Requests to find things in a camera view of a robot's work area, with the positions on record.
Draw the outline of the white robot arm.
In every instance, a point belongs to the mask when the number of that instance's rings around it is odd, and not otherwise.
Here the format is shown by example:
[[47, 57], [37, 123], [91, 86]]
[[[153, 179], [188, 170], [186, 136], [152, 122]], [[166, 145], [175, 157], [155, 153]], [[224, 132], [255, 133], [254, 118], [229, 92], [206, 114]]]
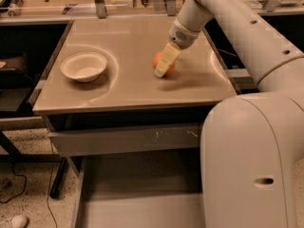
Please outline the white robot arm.
[[303, 54], [241, 0], [186, 0], [169, 39], [189, 48], [215, 19], [258, 91], [217, 104], [201, 130], [206, 228], [297, 228], [304, 149]]

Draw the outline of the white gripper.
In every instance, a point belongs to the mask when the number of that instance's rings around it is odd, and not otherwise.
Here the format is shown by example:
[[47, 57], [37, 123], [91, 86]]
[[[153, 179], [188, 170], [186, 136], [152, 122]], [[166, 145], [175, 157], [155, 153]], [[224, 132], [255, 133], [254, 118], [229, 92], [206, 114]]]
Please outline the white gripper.
[[154, 74], [162, 78], [170, 67], [176, 63], [181, 54], [181, 50], [190, 48], [200, 35], [199, 31], [192, 31], [184, 27], [178, 19], [176, 19], [169, 30], [169, 41], [162, 51]]

